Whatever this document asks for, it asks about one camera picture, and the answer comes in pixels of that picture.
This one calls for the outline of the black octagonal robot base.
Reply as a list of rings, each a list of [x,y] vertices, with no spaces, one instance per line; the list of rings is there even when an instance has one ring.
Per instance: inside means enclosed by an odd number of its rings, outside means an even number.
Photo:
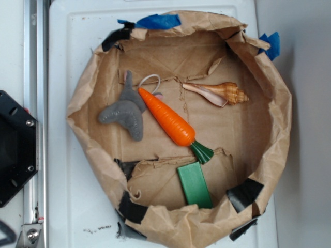
[[[37,172],[37,120],[1,90],[1,207]]]

